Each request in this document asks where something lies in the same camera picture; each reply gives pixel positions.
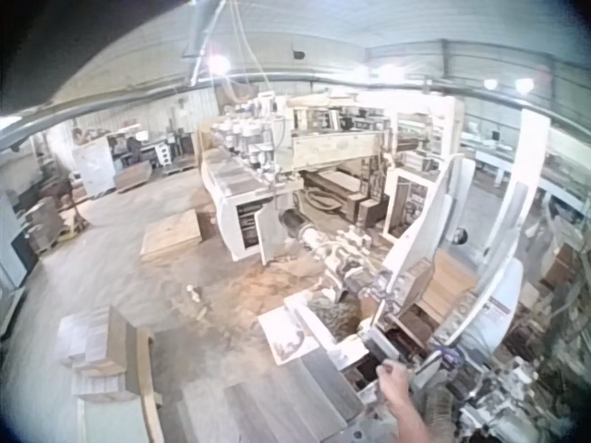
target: wooden pallet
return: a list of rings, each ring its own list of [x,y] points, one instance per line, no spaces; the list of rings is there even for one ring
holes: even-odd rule
[[[197,213],[188,210],[146,227],[139,256],[143,261],[164,257],[201,242]]]
[[[173,164],[163,167],[163,174],[165,176],[182,173],[183,171],[188,171],[189,169],[194,169],[197,167],[195,164],[195,158],[193,157],[180,157],[173,161]]]

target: dust collection hose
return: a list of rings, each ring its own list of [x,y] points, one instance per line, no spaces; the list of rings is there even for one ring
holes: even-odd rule
[[[279,221],[289,233],[292,238],[299,236],[300,230],[307,224],[312,224],[312,221],[302,214],[299,210],[285,210],[280,216]]]

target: wood plank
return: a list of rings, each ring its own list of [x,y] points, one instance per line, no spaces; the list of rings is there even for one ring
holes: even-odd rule
[[[223,390],[230,412],[240,430],[244,443],[279,443],[265,416],[243,384],[233,385]]]
[[[435,254],[435,274],[422,300],[416,303],[431,318],[441,323],[466,291],[476,286],[476,275],[447,252]]]
[[[285,398],[306,423],[316,441],[322,441],[346,428],[347,424],[326,398],[301,360],[271,370],[271,379],[281,387]]]
[[[363,403],[344,375],[334,366],[326,351],[316,349],[304,355],[301,360],[345,421],[354,419],[363,411]]]
[[[309,443],[312,433],[296,413],[290,399],[283,395],[270,375],[244,384],[246,392],[254,399],[269,428],[282,443]]]
[[[144,328],[138,328],[138,379],[141,410],[150,442],[163,443],[164,434],[160,426],[151,378],[150,340],[151,334]]]
[[[179,248],[191,247],[200,241],[197,213],[188,210],[149,224],[139,255],[142,260],[147,261],[177,251]]]

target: cable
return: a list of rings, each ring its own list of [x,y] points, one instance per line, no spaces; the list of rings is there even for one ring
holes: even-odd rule
[[[322,210],[324,212],[332,212],[334,210],[340,209],[343,206],[343,203],[341,203],[333,194],[320,191],[317,188],[306,189],[304,192],[304,198],[312,208],[315,210]],[[331,199],[335,201],[335,203],[333,205],[327,204],[319,200],[319,198]]]
[[[257,56],[255,56],[255,53],[252,51],[252,48],[250,47],[250,44],[248,43],[247,34],[244,31],[244,24],[242,23],[242,17],[240,16],[240,8],[238,7],[238,2],[236,0],[232,0],[231,5],[234,6],[234,8],[235,8],[236,20],[238,22],[238,28],[240,29],[240,33],[242,34],[242,40],[244,41],[244,44],[248,49],[248,53],[252,57],[252,60],[255,62],[255,65],[260,70],[260,73],[262,74],[263,78],[265,79],[265,83],[267,84],[267,88],[269,88],[269,90],[272,90],[271,83],[269,82],[269,78],[267,77],[267,74],[265,73],[264,69],[260,65],[259,59],[257,58]]]
[[[248,81],[248,76],[247,76],[247,59],[244,57],[244,51],[242,50],[242,44],[240,43],[240,36],[238,34],[238,25],[236,24],[235,11],[234,11],[234,8],[232,7],[232,3],[230,4],[230,14],[231,14],[231,18],[232,18],[232,28],[234,28],[234,36],[236,38],[236,45],[238,46],[238,51],[240,52],[240,58],[242,60],[242,72],[244,72],[244,74],[245,74],[247,84],[250,85],[250,82]]]

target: plywood sheet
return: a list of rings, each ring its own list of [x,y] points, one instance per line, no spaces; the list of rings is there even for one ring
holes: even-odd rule
[[[197,213],[188,210],[146,227],[139,256],[149,261],[172,252],[195,246],[201,241]]]
[[[416,303],[441,323],[463,293],[476,286],[476,275],[443,250],[435,255],[435,274],[422,300]]]

